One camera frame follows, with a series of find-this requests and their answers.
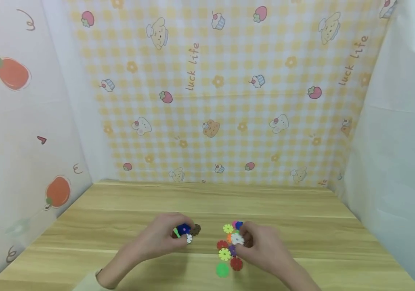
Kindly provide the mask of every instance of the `yellow gingham backdrop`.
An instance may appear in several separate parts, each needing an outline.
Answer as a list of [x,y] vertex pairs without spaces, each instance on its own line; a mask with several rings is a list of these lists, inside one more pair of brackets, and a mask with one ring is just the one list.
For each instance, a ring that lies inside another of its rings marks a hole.
[[64,0],[115,172],[332,186],[387,24],[380,0]]

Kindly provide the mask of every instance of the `right hand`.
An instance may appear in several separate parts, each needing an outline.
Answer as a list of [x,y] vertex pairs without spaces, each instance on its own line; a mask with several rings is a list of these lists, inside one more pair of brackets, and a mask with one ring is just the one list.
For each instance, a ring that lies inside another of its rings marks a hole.
[[245,243],[235,245],[236,253],[248,263],[277,277],[296,264],[275,228],[246,221],[239,233]]

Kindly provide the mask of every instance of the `finger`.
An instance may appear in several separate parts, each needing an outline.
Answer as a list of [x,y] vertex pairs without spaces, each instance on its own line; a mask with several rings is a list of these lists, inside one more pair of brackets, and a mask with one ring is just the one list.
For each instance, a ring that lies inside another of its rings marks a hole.
[[251,247],[253,247],[253,245],[254,245],[253,239],[245,242],[245,244],[244,244],[244,246],[247,247],[247,248],[251,248]]
[[250,260],[250,258],[252,258],[254,255],[254,249],[247,248],[239,243],[235,245],[235,251],[238,257],[241,257],[247,261]]
[[171,228],[177,227],[180,224],[188,224],[191,228],[195,228],[195,223],[193,220],[181,213],[169,216],[167,221],[170,224]]
[[181,235],[179,238],[171,239],[171,245],[175,249],[184,248],[188,245],[187,235]]
[[243,235],[243,239],[245,240],[245,242],[248,242],[253,239],[253,236],[251,235],[251,233],[247,232]]
[[241,236],[244,236],[247,232],[251,233],[251,235],[254,237],[257,233],[257,228],[259,226],[251,221],[246,221],[240,228],[239,233]]

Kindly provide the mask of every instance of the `table surface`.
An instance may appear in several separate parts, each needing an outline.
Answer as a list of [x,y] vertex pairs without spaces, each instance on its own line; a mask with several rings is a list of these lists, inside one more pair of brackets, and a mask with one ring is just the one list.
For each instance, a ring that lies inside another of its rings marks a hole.
[[248,264],[217,277],[216,243],[233,220],[277,227],[324,291],[415,290],[410,276],[327,189],[101,181],[0,273],[0,291],[72,290],[166,211],[192,217],[200,234],[186,249],[137,266],[117,290],[287,290]]

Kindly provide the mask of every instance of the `orange illustration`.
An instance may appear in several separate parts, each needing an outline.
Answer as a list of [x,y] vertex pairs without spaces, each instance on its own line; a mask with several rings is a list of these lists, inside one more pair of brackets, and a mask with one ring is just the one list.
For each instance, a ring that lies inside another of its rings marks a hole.
[[28,85],[31,74],[15,59],[0,57],[0,79],[9,89],[17,91]]
[[70,181],[64,176],[57,176],[46,188],[45,210],[51,207],[59,208],[63,206],[70,197]]

